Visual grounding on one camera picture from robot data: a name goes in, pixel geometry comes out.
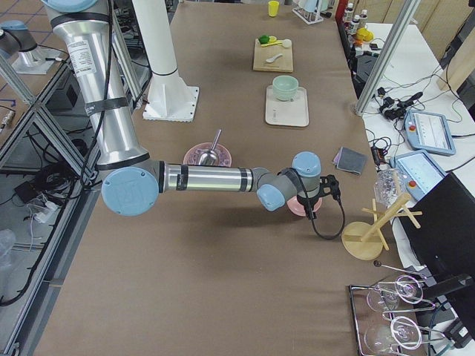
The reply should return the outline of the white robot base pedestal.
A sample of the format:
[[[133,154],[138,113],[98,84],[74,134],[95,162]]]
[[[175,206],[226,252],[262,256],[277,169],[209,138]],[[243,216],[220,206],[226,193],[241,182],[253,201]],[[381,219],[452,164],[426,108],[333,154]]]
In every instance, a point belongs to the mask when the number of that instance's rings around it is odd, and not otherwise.
[[[143,117],[191,122],[199,88],[180,77],[165,2],[137,0],[133,6],[152,72]]]

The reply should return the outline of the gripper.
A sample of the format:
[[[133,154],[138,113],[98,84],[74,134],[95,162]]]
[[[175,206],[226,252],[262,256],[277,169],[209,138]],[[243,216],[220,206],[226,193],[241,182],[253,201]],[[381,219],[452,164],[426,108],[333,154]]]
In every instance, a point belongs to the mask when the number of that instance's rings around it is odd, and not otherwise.
[[[341,203],[339,182],[332,174],[320,177],[319,184],[313,191],[310,191],[301,183],[301,190],[298,192],[297,201],[304,207],[305,216],[312,219],[315,217],[315,205],[321,202],[322,198],[329,195],[331,195],[338,204]]]

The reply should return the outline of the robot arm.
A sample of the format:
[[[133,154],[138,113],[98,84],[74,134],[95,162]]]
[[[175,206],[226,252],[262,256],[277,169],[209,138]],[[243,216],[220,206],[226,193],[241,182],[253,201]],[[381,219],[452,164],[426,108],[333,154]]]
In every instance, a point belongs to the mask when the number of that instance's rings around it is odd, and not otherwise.
[[[274,211],[296,197],[308,217],[316,201],[341,197],[338,181],[323,176],[318,156],[297,154],[290,167],[273,174],[264,168],[176,165],[154,161],[138,141],[112,49],[114,7],[110,1],[46,1],[53,32],[66,44],[85,101],[85,112],[100,149],[96,164],[102,198],[115,213],[137,216],[158,196],[174,191],[255,192]],[[199,90],[180,77],[163,1],[135,1],[134,12],[151,66],[146,105],[151,119],[189,122]]]

